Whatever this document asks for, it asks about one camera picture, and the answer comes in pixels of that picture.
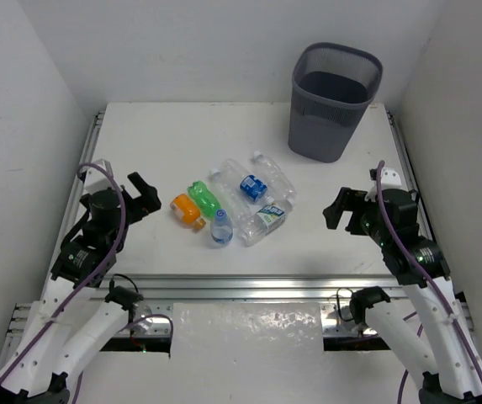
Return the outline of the orange plastic bottle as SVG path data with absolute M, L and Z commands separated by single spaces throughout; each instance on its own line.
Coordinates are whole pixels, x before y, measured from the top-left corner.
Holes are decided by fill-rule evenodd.
M 201 215 L 199 207 L 186 195 L 179 194 L 170 203 L 173 214 L 194 231 L 202 230 L 206 221 Z

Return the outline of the green plastic bottle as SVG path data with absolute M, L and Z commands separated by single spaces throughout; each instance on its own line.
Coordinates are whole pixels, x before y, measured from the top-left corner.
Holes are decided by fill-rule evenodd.
M 221 208 L 220 202 L 203 181 L 195 181 L 187 188 L 189 197 L 208 218 L 213 218 Z

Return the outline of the clear ribbed plastic bottle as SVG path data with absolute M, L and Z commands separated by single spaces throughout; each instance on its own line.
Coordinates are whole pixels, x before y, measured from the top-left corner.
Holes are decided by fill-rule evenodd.
M 269 187 L 272 196 L 276 200 L 287 200 L 291 205 L 295 205 L 298 193 L 279 165 L 260 151 L 253 153 L 252 160 L 256 172 Z

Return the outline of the small clear blue-cap bottle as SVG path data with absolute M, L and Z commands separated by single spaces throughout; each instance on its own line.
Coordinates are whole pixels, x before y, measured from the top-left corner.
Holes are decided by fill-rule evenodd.
M 215 212 L 210 227 L 213 241 L 220 245 L 227 245 L 233 237 L 233 224 L 227 212 L 219 209 Z

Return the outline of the green-white label plastic bottle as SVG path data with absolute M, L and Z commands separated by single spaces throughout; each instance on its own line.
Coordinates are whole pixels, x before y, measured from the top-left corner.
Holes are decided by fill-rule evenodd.
M 239 229 L 240 238 L 245 246 L 250 247 L 277 230 L 286 221 L 293 208 L 294 201 L 290 198 L 275 200 L 243 220 Z

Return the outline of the long clear plastic bottle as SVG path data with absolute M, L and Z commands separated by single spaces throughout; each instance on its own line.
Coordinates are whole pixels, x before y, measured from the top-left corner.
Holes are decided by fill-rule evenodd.
M 223 173 L 218 169 L 210 170 L 209 181 L 214 195 L 226 210 L 234 226 L 237 228 L 243 227 L 252 217 L 252 211 L 247 202 L 237 190 L 229 185 Z

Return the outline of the blue label plastic bottle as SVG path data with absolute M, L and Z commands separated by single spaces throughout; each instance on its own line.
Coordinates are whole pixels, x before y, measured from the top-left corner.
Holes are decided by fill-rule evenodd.
M 249 174 L 240 182 L 240 190 L 251 202 L 258 202 L 267 193 L 267 185 L 256 176 Z

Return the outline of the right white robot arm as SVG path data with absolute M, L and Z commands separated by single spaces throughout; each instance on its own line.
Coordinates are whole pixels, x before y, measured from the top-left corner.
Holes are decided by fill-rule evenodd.
M 482 403 L 482 361 L 472 341 L 450 271 L 438 245 L 422 236 L 418 205 L 402 189 L 380 196 L 343 187 L 323 211 L 335 230 L 350 212 L 347 232 L 370 237 L 413 305 L 422 340 L 405 323 L 379 286 L 352 294 L 349 310 L 358 325 L 371 327 L 404 365 L 421 403 Z

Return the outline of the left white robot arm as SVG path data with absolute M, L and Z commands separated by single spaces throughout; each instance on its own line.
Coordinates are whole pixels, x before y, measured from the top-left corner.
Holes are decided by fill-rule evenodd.
M 139 191 L 133 198 L 112 175 L 80 202 L 82 218 L 66 235 L 50 279 L 19 346 L 0 369 L 0 403 L 68 403 L 85 367 L 117 333 L 131 326 L 144 297 L 112 284 L 96 312 L 72 331 L 82 307 L 93 297 L 115 265 L 130 225 L 158 211 L 157 191 L 138 173 L 129 181 Z

